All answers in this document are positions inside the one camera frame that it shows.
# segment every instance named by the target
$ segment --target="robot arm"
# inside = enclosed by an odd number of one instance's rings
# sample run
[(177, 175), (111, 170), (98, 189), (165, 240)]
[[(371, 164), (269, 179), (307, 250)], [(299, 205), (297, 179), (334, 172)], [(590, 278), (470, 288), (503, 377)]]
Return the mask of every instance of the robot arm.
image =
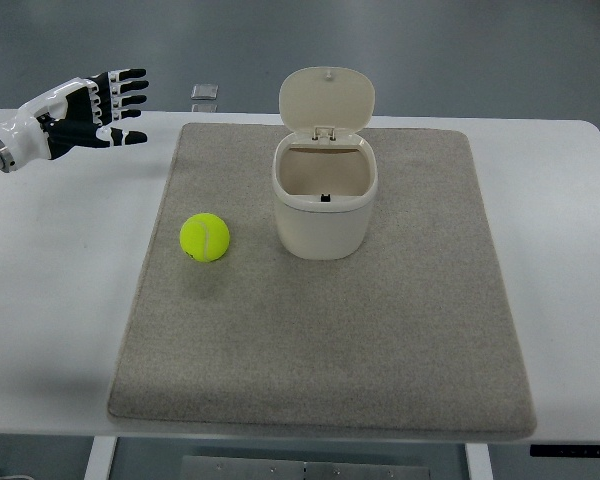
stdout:
[(142, 69), (74, 78), (22, 105), (0, 123), (0, 170), (13, 172), (31, 160), (54, 160), (74, 146), (106, 148), (147, 141), (142, 132), (126, 132), (109, 123), (138, 117), (128, 108), (146, 101), (135, 95), (149, 85)]

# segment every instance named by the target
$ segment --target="lid hinge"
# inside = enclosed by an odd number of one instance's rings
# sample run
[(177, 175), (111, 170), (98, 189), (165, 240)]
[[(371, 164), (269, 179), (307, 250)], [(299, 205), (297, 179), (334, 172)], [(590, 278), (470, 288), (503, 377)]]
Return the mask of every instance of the lid hinge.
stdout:
[(313, 131), (312, 140), (328, 138), (332, 142), (336, 140), (336, 129), (334, 127), (316, 127)]

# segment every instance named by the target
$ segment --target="yellow tennis ball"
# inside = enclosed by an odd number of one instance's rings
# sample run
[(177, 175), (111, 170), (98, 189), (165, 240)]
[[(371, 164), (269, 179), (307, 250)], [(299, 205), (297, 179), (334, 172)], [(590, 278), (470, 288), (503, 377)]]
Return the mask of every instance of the yellow tennis ball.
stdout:
[(227, 224), (212, 213), (198, 213), (182, 225), (180, 246), (194, 260), (213, 262), (229, 248)]

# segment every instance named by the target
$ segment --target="trash bin lid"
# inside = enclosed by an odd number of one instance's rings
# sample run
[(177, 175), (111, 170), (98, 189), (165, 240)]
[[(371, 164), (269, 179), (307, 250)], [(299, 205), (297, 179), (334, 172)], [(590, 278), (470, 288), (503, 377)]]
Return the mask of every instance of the trash bin lid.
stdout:
[(360, 72), (342, 67), (310, 67), (287, 77), (280, 87), (280, 116), (297, 133), (316, 127), (351, 134), (373, 114), (375, 90)]

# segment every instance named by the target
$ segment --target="white trash bin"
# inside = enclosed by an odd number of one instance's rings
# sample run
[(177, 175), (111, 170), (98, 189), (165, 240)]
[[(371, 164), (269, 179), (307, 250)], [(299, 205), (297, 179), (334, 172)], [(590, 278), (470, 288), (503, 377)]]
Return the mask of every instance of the white trash bin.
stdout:
[(371, 81), (347, 68), (305, 68), (280, 87), (280, 116), (293, 133), (273, 160), (274, 210), (280, 240), (294, 255), (334, 260), (362, 243), (378, 171), (356, 132), (374, 103)]

